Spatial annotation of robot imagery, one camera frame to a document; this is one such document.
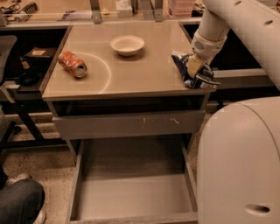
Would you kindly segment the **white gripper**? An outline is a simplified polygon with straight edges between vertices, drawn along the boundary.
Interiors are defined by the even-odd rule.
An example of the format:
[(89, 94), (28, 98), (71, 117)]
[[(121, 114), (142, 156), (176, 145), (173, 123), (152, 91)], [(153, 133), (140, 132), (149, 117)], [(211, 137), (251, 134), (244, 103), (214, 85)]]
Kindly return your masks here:
[(206, 64), (205, 60), (213, 58), (224, 46), (227, 38), (219, 41), (212, 41), (203, 38), (198, 31), (194, 33), (191, 48), (194, 52), (187, 61), (187, 72), (194, 78), (200, 69)]

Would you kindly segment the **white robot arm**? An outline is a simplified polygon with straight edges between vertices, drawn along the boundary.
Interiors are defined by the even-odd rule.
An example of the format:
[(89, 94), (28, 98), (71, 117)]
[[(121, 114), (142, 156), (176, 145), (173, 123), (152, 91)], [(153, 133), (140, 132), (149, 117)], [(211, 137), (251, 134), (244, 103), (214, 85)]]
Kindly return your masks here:
[[(274, 84), (280, 83), (277, 0), (203, 0), (193, 73), (234, 31)], [(198, 224), (280, 224), (280, 97), (231, 103), (202, 131), (197, 162)]]

